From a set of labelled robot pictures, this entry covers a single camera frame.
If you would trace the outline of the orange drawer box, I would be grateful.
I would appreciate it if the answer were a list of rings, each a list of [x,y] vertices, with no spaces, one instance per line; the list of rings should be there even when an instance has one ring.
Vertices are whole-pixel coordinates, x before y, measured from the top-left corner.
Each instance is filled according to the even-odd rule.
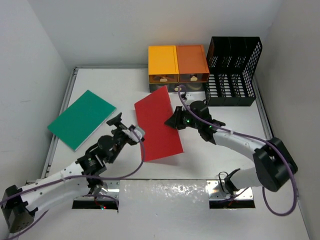
[[[208,81],[210,72],[202,44],[178,45],[176,53],[180,83],[205,83]]]

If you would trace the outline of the red folder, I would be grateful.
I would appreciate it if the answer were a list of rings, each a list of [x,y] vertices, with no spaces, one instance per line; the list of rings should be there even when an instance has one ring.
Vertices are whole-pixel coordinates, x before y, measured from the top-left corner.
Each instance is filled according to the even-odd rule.
[[[184,152],[178,131],[165,125],[173,115],[167,87],[163,86],[134,104],[137,124],[145,132],[145,161]]]

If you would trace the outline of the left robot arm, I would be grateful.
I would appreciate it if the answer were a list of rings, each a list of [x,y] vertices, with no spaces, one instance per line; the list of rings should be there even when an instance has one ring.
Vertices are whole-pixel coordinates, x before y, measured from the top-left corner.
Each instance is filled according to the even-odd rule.
[[[100,174],[106,171],[125,145],[134,146],[144,141],[145,131],[139,126],[126,127],[121,114],[107,121],[115,126],[110,135],[101,136],[85,154],[61,171],[32,184],[8,187],[0,202],[0,209],[9,233],[15,234],[28,228],[36,214],[47,211],[67,200],[92,193],[101,186]]]

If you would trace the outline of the metal base plate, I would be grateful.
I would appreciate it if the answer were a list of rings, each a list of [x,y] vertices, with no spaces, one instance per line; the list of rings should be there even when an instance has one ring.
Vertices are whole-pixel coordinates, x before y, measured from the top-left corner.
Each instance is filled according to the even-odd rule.
[[[224,201],[224,200],[236,200],[236,201],[247,201],[253,200],[253,190],[251,187],[242,188],[240,190],[234,191],[233,195],[224,192],[222,190],[220,181],[218,179],[207,180],[205,187],[208,198],[210,201]]]
[[[92,188],[86,196],[75,198],[75,201],[88,201],[96,197],[97,200],[118,200],[120,194],[120,181],[104,181],[101,185]]]

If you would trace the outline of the yellow drawer box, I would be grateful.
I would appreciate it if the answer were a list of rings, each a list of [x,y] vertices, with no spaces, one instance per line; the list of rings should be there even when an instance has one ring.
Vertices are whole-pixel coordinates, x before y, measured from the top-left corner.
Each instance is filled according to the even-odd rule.
[[[148,77],[150,84],[170,84],[179,81],[179,66],[175,45],[148,47]]]

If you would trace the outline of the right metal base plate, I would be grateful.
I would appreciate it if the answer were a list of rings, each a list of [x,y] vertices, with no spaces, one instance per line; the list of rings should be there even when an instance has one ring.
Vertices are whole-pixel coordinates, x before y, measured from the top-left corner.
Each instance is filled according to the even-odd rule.
[[[234,191],[233,195],[224,192],[222,190],[220,181],[218,179],[207,180],[205,187],[208,198],[210,201],[224,201],[224,200],[236,200],[236,201],[247,201],[253,200],[253,190],[251,187],[242,188],[240,190]]]

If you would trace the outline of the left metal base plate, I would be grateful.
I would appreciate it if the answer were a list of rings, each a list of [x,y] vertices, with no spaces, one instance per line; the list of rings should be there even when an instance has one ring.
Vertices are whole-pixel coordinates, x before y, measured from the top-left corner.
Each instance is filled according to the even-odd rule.
[[[120,194],[120,181],[104,181],[101,185],[92,188],[86,196],[75,198],[75,201],[88,201],[96,197],[97,200],[118,200]]]

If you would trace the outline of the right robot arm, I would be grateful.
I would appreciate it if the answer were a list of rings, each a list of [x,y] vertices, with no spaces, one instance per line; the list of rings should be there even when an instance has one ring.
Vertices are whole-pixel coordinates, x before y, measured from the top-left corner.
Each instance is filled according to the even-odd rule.
[[[254,163],[252,168],[237,168],[227,174],[221,187],[226,194],[232,195],[246,187],[264,187],[277,192],[289,180],[290,174],[298,171],[279,138],[261,142],[223,130],[226,124],[213,119],[203,101],[194,101],[188,108],[177,106],[165,125],[176,130],[196,129],[204,141],[229,148]]]

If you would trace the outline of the black mesh file organizer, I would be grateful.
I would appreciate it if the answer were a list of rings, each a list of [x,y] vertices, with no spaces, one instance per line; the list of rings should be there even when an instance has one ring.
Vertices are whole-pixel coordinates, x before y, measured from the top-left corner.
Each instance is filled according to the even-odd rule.
[[[253,77],[263,45],[258,36],[213,36],[206,61],[209,107],[249,107],[256,99]]]

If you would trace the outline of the grey bottom drawer box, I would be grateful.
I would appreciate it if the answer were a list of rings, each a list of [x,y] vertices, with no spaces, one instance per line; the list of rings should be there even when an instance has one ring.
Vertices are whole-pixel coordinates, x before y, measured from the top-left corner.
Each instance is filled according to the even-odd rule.
[[[187,92],[203,92],[205,88],[205,83],[202,82],[150,83],[149,92],[152,93],[162,87],[167,87],[169,93],[175,93],[180,85],[183,86],[182,90]]]

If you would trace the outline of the green notebook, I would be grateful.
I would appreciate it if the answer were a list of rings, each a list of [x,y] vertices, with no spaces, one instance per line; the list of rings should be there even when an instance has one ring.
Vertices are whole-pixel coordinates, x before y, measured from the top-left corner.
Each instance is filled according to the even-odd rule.
[[[115,106],[87,90],[47,128],[70,149],[77,151],[115,110]]]

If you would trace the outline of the white foam front board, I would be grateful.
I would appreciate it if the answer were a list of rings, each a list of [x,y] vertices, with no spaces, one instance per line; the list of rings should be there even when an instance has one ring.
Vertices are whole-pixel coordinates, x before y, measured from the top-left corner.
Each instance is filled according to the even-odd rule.
[[[51,209],[23,240],[306,240],[298,208],[286,217],[266,208],[211,209],[204,180],[125,180],[119,209]]]

